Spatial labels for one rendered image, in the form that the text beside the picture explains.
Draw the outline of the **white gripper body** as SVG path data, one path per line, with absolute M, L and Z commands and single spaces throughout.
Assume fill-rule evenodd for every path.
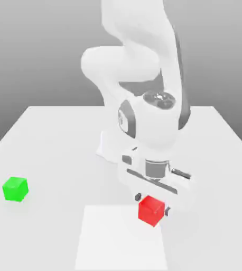
M 192 206 L 192 178 L 167 173 L 162 179 L 151 179 L 128 166 L 118 166 L 118 179 L 133 195 L 141 193 L 166 203 L 170 207 Z

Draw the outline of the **small red cube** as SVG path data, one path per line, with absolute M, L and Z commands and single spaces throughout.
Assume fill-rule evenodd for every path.
M 138 204 L 138 218 L 153 227 L 164 217 L 164 212 L 165 203 L 149 195 Z

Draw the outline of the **small green cube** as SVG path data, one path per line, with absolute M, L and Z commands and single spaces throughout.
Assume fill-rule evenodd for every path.
M 15 202 L 21 202 L 29 192 L 27 179 L 23 177 L 10 177 L 2 189 L 4 198 Z

